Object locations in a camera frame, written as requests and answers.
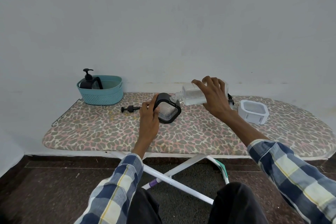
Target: black soap dispenser bottle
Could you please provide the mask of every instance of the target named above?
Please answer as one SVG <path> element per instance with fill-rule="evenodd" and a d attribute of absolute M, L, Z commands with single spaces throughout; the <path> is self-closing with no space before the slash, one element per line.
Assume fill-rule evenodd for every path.
<path fill-rule="evenodd" d="M 86 72 L 85 75 L 85 81 L 82 81 L 79 85 L 82 89 L 92 89 L 92 90 L 102 90 L 102 82 L 99 77 L 92 77 L 91 74 L 89 74 L 89 71 L 93 71 L 92 69 L 85 68 L 83 69 L 84 72 Z"/>

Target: plaid shirt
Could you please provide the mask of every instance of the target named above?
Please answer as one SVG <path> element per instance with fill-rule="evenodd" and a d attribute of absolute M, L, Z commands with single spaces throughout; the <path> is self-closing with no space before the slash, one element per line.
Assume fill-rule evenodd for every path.
<path fill-rule="evenodd" d="M 279 142 L 255 140 L 250 156 L 279 189 L 285 201 L 307 223 L 336 223 L 336 182 L 295 156 Z M 136 154 L 121 160 L 113 175 L 92 192 L 89 205 L 75 224 L 124 224 L 143 163 Z"/>

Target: hand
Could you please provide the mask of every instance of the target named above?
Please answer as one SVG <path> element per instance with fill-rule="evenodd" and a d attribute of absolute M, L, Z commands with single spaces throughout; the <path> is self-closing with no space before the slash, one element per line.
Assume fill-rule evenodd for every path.
<path fill-rule="evenodd" d="M 210 76 L 204 77 L 202 82 L 198 80 L 192 80 L 191 82 L 196 84 L 204 93 L 207 99 L 207 102 L 203 104 L 205 109 L 222 122 L 226 122 L 234 111 L 225 96 L 225 83 Z"/>
<path fill-rule="evenodd" d="M 150 102 L 143 102 L 140 108 L 139 138 L 132 150 L 140 158 L 144 157 L 147 148 L 159 131 L 159 108 L 153 111 L 157 96 L 158 94 L 155 94 Z"/>

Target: blue plastic basket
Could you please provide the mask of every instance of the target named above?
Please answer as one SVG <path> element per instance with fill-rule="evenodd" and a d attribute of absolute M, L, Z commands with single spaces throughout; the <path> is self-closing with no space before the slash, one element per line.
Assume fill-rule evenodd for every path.
<path fill-rule="evenodd" d="M 103 90 L 81 89 L 79 84 L 85 81 L 85 79 L 77 83 L 77 88 L 84 102 L 90 105 L 114 105 L 118 103 L 123 98 L 123 83 L 121 77 L 113 75 L 93 75 L 93 77 L 96 76 L 100 78 Z"/>

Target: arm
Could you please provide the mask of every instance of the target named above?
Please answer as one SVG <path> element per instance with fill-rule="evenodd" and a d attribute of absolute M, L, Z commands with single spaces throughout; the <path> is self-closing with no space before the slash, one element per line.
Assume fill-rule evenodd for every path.
<path fill-rule="evenodd" d="M 153 111 L 157 94 L 140 108 L 139 138 L 132 153 L 126 155 L 113 175 L 93 190 L 89 205 L 75 224 L 126 223 L 128 209 L 144 170 L 142 158 L 159 130 L 159 110 Z"/>
<path fill-rule="evenodd" d="M 336 182 L 297 157 L 287 146 L 270 141 L 231 110 L 225 84 L 209 76 L 193 80 L 204 93 L 204 107 L 226 123 L 247 146 L 250 156 L 279 189 L 285 201 L 308 223 L 336 223 Z"/>

